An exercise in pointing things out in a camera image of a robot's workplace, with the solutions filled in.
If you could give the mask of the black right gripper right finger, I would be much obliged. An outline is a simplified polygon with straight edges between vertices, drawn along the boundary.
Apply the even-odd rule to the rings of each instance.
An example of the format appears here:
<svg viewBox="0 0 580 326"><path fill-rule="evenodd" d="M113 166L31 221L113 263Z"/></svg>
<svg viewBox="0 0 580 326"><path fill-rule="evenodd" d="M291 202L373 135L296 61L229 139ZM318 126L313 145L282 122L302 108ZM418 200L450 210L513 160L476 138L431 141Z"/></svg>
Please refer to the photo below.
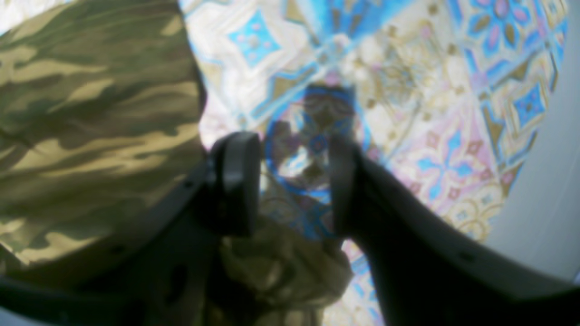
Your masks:
<svg viewBox="0 0 580 326"><path fill-rule="evenodd" d="M335 232L365 254L388 326L577 326L579 287L493 252L440 220L356 142L334 135Z"/></svg>

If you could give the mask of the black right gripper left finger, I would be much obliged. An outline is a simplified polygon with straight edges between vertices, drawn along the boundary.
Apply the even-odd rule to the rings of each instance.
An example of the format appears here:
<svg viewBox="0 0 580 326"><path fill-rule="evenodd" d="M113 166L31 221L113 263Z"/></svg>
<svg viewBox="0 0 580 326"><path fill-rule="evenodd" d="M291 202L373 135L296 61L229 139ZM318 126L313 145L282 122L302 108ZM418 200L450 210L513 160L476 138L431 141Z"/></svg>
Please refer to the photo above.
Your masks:
<svg viewBox="0 0 580 326"><path fill-rule="evenodd" d="M189 326L220 240L258 215L260 139L219 139L139 220L55 262L1 277L1 306L57 326Z"/></svg>

